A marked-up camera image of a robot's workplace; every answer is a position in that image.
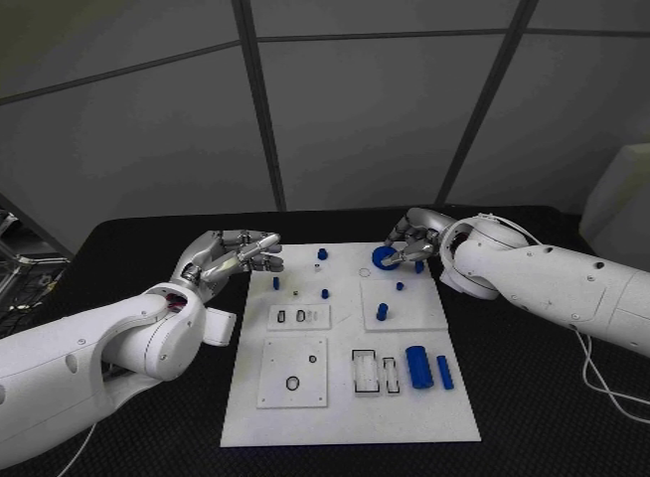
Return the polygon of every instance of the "wall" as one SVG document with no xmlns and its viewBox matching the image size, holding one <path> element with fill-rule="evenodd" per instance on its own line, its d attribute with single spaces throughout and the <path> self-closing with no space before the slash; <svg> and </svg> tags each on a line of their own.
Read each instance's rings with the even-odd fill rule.
<svg viewBox="0 0 650 477">
<path fill-rule="evenodd" d="M 650 0 L 0 0 L 0 196 L 70 252 L 125 217 L 578 212 L 643 141 Z"/>
</svg>

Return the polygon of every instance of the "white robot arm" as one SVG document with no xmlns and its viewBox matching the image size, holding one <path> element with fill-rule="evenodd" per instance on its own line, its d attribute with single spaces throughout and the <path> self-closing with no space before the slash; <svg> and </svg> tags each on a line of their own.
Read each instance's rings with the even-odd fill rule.
<svg viewBox="0 0 650 477">
<path fill-rule="evenodd" d="M 406 238 L 409 245 L 380 262 L 391 266 L 438 255 L 441 281 L 457 291 L 487 300 L 502 294 L 551 322 L 650 358 L 650 273 L 565 248 L 530 245 L 526 235 L 493 216 L 455 221 L 411 209 L 385 241 Z"/>
<path fill-rule="evenodd" d="M 0 469 L 34 457 L 140 392 L 171 381 L 200 343 L 226 346 L 235 315 L 204 308 L 229 275 L 281 271 L 279 236 L 209 232 L 181 254 L 168 283 L 0 340 Z M 102 362 L 121 370 L 108 375 Z"/>
</svg>

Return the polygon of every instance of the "blue object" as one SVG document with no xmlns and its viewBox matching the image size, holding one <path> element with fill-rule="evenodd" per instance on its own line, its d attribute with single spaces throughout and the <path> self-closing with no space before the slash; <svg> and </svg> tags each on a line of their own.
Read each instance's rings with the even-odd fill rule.
<svg viewBox="0 0 650 477">
<path fill-rule="evenodd" d="M 383 265 L 382 264 L 382 259 L 388 258 L 391 255 L 396 253 L 396 250 L 391 246 L 379 246 L 373 251 L 372 251 L 372 263 L 373 265 L 382 269 L 382 270 L 393 270 L 399 264 L 395 263 L 393 265 Z"/>
<path fill-rule="evenodd" d="M 378 306 L 378 314 L 375 315 L 375 318 L 378 319 L 378 321 L 385 321 L 386 310 L 389 310 L 389 307 L 386 306 L 386 303 L 380 303 L 379 306 Z"/>
<path fill-rule="evenodd" d="M 416 390 L 432 388 L 432 375 L 429 373 L 428 355 L 422 346 L 406 348 L 408 374 Z"/>
<path fill-rule="evenodd" d="M 440 367 L 444 389 L 453 390 L 454 382 L 451 381 L 450 366 L 447 365 L 447 357 L 444 355 L 437 357 L 437 366 Z"/>
</svg>

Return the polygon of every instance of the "robotic hand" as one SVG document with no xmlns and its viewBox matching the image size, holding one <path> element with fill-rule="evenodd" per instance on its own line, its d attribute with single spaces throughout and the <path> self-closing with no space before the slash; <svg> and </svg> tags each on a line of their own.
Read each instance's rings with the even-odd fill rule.
<svg viewBox="0 0 650 477">
<path fill-rule="evenodd" d="M 279 236 L 209 232 L 168 283 L 0 340 L 0 469 L 34 457 L 184 372 L 200 343 L 226 346 L 235 315 L 204 308 L 229 276 L 282 271 Z M 102 362 L 109 363 L 103 373 Z"/>
<path fill-rule="evenodd" d="M 491 215 L 455 221 L 411 209 L 385 245 L 401 238 L 408 246 L 383 266 L 440 256 L 440 279 L 458 292 L 487 300 L 502 294 L 551 322 L 650 358 L 650 273 L 542 244 Z"/>
</svg>

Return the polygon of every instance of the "table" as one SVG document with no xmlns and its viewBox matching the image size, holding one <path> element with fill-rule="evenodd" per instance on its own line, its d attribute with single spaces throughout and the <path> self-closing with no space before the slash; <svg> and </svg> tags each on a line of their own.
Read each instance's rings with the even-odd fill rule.
<svg viewBox="0 0 650 477">
<path fill-rule="evenodd" d="M 103 223 L 36 324 L 165 281 L 181 251 L 207 230 L 278 232 L 282 243 L 376 241 L 405 209 Z M 571 220 L 555 209 L 447 207 L 440 212 L 457 219 L 491 212 L 517 222 L 542 242 L 590 252 Z M 431 262 L 435 278 L 440 270 L 438 261 Z M 236 275 L 212 306 L 241 315 L 248 283 L 249 276 Z M 483 442 L 220 448 L 238 323 L 229 348 L 202 346 L 183 376 L 137 396 L 99 423 L 69 475 L 649 476 L 650 426 L 627 419 L 608 398 L 584 386 L 572 332 L 503 298 L 484 302 L 444 285 L 440 295 Z M 650 398 L 650 360 L 597 341 L 594 359 L 611 387 Z M 0 475 L 56 476 L 85 436 Z"/>
</svg>

